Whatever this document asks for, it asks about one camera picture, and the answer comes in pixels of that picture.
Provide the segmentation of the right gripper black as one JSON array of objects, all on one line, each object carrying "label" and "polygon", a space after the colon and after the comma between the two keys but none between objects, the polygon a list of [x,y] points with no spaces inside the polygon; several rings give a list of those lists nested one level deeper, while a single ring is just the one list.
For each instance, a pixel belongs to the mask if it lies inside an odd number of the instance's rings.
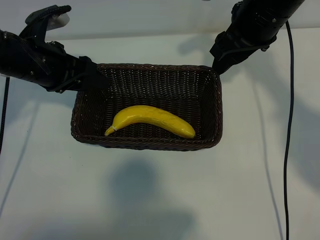
[{"label": "right gripper black", "polygon": [[302,0],[241,0],[231,11],[231,25],[210,49],[217,74],[245,61],[253,50],[268,48]]}]

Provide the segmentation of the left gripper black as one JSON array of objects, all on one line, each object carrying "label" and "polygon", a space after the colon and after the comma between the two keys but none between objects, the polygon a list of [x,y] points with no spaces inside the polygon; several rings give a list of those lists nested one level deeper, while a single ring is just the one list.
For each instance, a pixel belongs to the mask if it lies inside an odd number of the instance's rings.
[{"label": "left gripper black", "polygon": [[64,46],[57,41],[49,42],[47,48],[36,45],[32,38],[22,38],[21,42],[24,47],[28,47],[25,52],[28,61],[19,74],[20,79],[38,84],[49,92],[58,93],[109,87],[108,78],[89,57],[67,54]]}]

